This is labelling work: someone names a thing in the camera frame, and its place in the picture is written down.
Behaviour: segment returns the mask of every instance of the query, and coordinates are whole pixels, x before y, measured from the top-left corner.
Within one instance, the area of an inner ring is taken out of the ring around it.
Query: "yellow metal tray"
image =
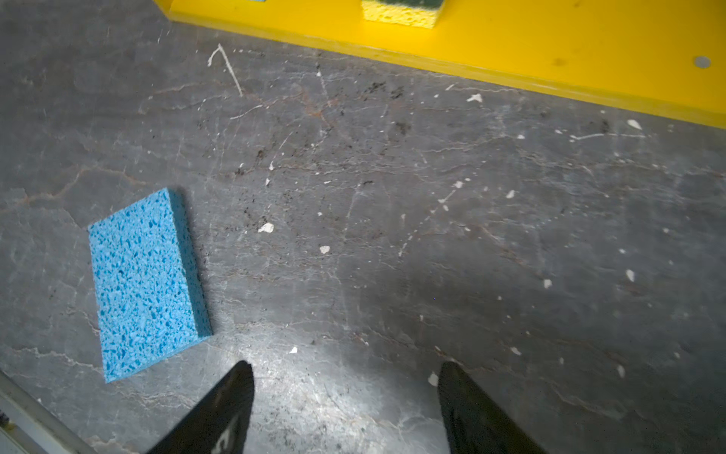
[[[446,0],[433,30],[368,22],[360,0],[156,2],[181,22],[726,128],[725,0]]]

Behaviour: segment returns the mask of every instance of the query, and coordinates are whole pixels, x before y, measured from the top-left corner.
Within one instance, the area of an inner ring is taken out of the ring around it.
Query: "blue object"
[[[89,239],[106,383],[212,335],[181,196],[155,192]]]

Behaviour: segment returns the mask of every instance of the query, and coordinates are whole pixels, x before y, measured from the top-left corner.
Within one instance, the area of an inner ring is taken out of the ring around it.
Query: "gray marble surface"
[[[0,368],[100,453],[241,359],[248,453],[443,453],[446,357],[551,453],[726,448],[723,130],[151,0],[5,0],[0,42]],[[166,186],[215,336],[105,384],[86,227]]]

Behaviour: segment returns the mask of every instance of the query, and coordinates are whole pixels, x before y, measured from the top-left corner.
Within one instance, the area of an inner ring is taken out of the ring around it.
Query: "yellow and green sponge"
[[[444,0],[363,0],[363,17],[392,24],[433,28]]]

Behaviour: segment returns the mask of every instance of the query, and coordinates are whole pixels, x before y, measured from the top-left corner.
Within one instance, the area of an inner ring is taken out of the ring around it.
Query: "round hole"
[[[706,69],[711,66],[711,59],[704,57],[703,55],[699,55],[693,59],[693,64],[696,65],[697,68]]]

